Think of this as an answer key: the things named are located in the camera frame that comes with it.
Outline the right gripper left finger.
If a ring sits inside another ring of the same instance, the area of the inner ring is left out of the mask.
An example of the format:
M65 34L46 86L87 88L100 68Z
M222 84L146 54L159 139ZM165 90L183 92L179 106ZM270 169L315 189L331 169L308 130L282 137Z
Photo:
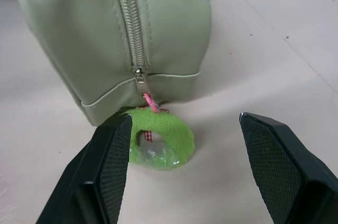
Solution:
M132 117L112 116L70 161L37 223L117 223L126 185Z

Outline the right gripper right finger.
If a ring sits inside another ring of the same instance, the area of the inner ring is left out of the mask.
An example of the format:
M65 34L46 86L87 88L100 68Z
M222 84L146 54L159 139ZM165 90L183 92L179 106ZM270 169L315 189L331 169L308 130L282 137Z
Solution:
M253 177L274 223L337 223L337 177L286 125L241 113Z

